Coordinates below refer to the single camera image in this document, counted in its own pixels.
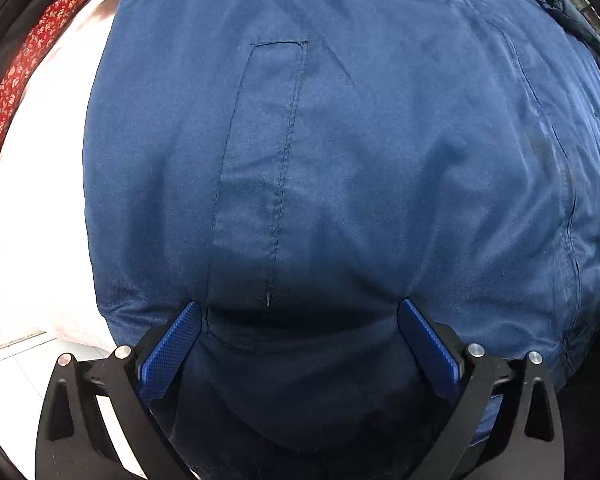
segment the red patterned fabric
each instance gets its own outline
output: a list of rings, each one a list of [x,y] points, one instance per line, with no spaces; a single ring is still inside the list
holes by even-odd
[[[0,83],[0,149],[29,77],[56,42],[64,26],[87,0],[56,0],[27,35]]]

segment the stitching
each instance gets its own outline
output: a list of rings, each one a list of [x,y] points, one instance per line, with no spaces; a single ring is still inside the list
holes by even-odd
[[[219,345],[221,345],[225,348],[230,348],[231,350],[252,353],[254,346],[255,346],[255,342],[252,342],[251,346],[227,343],[227,342],[223,341],[222,339],[220,339],[220,336],[218,334],[216,334],[215,332],[213,332],[213,330],[211,330],[211,327],[209,327],[208,330],[206,331],[206,335],[208,335],[210,338],[212,338]]]
[[[229,146],[229,136],[231,135],[231,128],[234,125],[234,117],[235,111],[238,108],[238,100],[240,99],[240,92],[242,91],[242,86],[244,85],[244,79],[247,73],[247,69],[251,64],[251,59],[253,58],[253,51],[255,50],[255,46],[251,46],[251,51],[249,52],[249,57],[247,58],[247,62],[244,64],[244,68],[242,69],[242,75],[240,76],[240,84],[238,85],[238,91],[235,94],[235,102],[234,109],[231,112],[231,119],[229,120],[229,127],[226,132],[226,139],[224,140],[224,150],[222,150],[222,161],[220,162],[220,171],[218,172],[218,182],[216,183],[216,195],[214,196],[214,218],[211,222],[211,234],[209,237],[209,244],[213,246],[214,243],[214,235],[216,233],[216,222],[218,221],[218,196],[220,195],[220,181],[222,179],[222,170],[224,170],[224,160],[226,158],[226,150]],[[213,259],[213,251],[209,254],[209,261],[206,265],[206,283],[205,283],[205,309],[208,309],[207,302],[209,299],[209,280],[211,276],[211,263]]]
[[[296,81],[294,86],[294,94],[290,104],[291,113],[289,114],[289,124],[286,129],[285,147],[282,153],[282,160],[280,161],[280,174],[276,183],[278,189],[276,190],[276,196],[274,199],[278,202],[276,208],[278,212],[274,215],[273,223],[271,226],[271,252],[273,253],[270,257],[269,275],[266,283],[266,313],[269,313],[269,307],[271,304],[271,291],[273,290],[273,284],[276,277],[276,261],[278,259],[278,243],[280,241],[280,224],[282,222],[282,213],[284,208],[285,199],[285,183],[286,183],[286,170],[289,162],[289,152],[291,150],[291,141],[293,138],[294,126],[296,124],[296,110],[298,110],[298,97],[300,93],[300,81],[302,74],[304,73],[304,67],[306,66],[306,51],[308,49],[308,41],[302,41],[298,43],[300,46],[300,61],[298,66],[298,72],[296,73]]]
[[[573,245],[573,237],[571,236],[571,226],[573,224],[573,216],[574,216],[575,211],[576,211],[576,204],[577,204],[577,200],[578,200],[578,196],[577,196],[577,193],[576,193],[575,182],[574,182],[574,176],[573,176],[573,173],[571,172],[571,170],[569,168],[569,155],[567,155],[566,150],[562,146],[562,143],[560,142],[560,138],[558,137],[558,134],[557,134],[557,132],[554,129],[554,125],[552,124],[552,122],[550,121],[550,119],[545,115],[544,110],[542,109],[542,105],[540,104],[540,99],[538,99],[538,96],[536,95],[536,92],[534,91],[534,88],[531,86],[531,82],[529,81],[529,78],[526,76],[525,69],[522,67],[522,63],[520,62],[520,55],[518,54],[518,50],[516,49],[516,45],[511,40],[507,40],[507,42],[513,48],[513,51],[516,54],[516,60],[518,61],[518,66],[520,67],[520,72],[522,72],[522,75],[525,77],[526,85],[531,90],[531,93],[533,94],[534,98],[536,99],[536,103],[538,103],[538,111],[544,116],[544,120],[547,122],[547,124],[551,128],[551,131],[554,133],[555,140],[557,140],[558,145],[560,146],[560,149],[562,150],[562,153],[564,154],[564,157],[567,160],[566,164],[564,165],[564,173],[565,173],[564,177],[565,177],[565,180],[567,181],[567,187],[572,190],[572,193],[573,193],[573,203],[571,204],[571,211],[569,212],[569,215],[568,215],[568,218],[567,218],[567,225],[566,225],[566,228],[564,230],[564,236],[567,238],[566,242],[568,244],[568,249],[571,248],[571,251],[570,251],[570,253],[571,253],[571,260],[572,260],[573,265],[575,267],[573,270],[574,270],[574,273],[575,273],[576,284],[577,284],[577,287],[576,287],[576,307],[575,307],[575,311],[573,313],[573,319],[571,320],[571,326],[573,327],[575,325],[575,323],[576,323],[576,320],[578,319],[578,314],[580,312],[580,307],[581,307],[581,302],[582,302],[582,282],[580,280],[580,266],[578,264],[578,260],[576,258],[576,254],[575,254],[575,247]]]
[[[573,182],[573,179],[574,179],[573,173],[571,173],[571,170],[569,168],[569,155],[567,154],[566,150],[564,149],[564,146],[560,142],[560,137],[558,137],[558,134],[554,129],[554,125],[552,124],[551,120],[544,112],[544,108],[542,108],[540,99],[536,95],[536,91],[534,90],[533,86],[531,85],[531,82],[529,81],[529,78],[526,75],[525,69],[522,66],[522,62],[520,61],[520,54],[518,53],[516,45],[513,43],[513,40],[508,36],[508,34],[504,33],[504,31],[500,30],[499,27],[497,27],[495,24],[491,23],[491,21],[488,20],[487,17],[477,7],[474,6],[474,4],[472,3],[471,0],[464,0],[464,1],[482,18],[483,22],[486,23],[489,27],[491,27],[501,38],[503,38],[505,40],[505,42],[509,45],[509,47],[513,50],[513,54],[515,54],[516,62],[518,64],[518,68],[520,69],[520,73],[522,74],[522,76],[524,78],[525,85],[533,94],[536,104],[538,105],[538,113],[540,115],[542,115],[542,117],[544,117],[544,120],[546,121],[548,126],[551,128],[551,131],[554,134],[555,140],[557,141],[558,146],[560,146],[560,150],[562,151],[562,154],[564,155],[564,158],[566,159],[566,163],[562,165],[561,173],[563,174],[563,179],[565,181],[567,190],[568,189],[572,190],[573,202],[571,204],[571,211],[569,212],[569,215],[566,219],[565,227],[562,230],[562,238],[563,238],[563,241],[566,246],[565,247],[566,252],[567,252],[567,254],[570,255],[570,258],[568,258],[568,259],[571,261],[573,272],[574,272],[575,278],[576,278],[576,291],[575,291],[576,292],[576,294],[575,294],[576,295],[576,307],[574,310],[573,319],[571,319],[571,327],[573,327],[576,323],[576,320],[578,319],[578,314],[579,314],[580,308],[581,308],[582,282],[580,281],[580,267],[578,265],[578,261],[575,256],[575,248],[573,245],[573,238],[571,237],[571,223],[573,221],[573,216],[574,216],[575,209],[576,209],[576,188],[575,188],[575,183]],[[572,359],[571,359],[571,355],[570,355],[570,352],[568,349],[567,334],[563,333],[562,337],[563,337],[563,341],[566,343],[566,344],[563,343],[563,346],[565,349],[565,355],[568,360],[568,364],[570,364],[570,366],[573,366],[571,364]]]
[[[258,41],[256,43],[251,43],[251,46],[267,46],[274,44],[294,44],[302,47],[303,41],[293,41],[293,40],[266,40],[266,41]]]

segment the blue textured grip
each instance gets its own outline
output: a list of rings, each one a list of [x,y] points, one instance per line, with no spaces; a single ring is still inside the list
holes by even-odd
[[[398,307],[398,328],[436,395],[450,402],[458,400],[460,365],[410,300]]]
[[[142,402],[160,399],[200,334],[202,313],[189,303],[169,327],[140,368],[138,396]]]

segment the black plastic bracket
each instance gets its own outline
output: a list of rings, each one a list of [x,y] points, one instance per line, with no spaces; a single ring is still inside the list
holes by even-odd
[[[555,390],[538,354],[521,360],[474,357],[456,408],[435,444],[409,480],[563,480],[564,443]],[[458,466],[492,395],[502,394],[496,422],[469,472]]]
[[[95,396],[108,396],[126,440],[147,478],[194,480],[136,395],[136,354],[79,362],[64,354],[49,381],[38,427],[36,477],[130,480],[106,430]]]

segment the white cushion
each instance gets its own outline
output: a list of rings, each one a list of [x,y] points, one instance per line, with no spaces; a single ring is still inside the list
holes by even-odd
[[[82,138],[118,0],[91,0],[33,73],[0,155],[0,312],[111,350],[84,222]]]

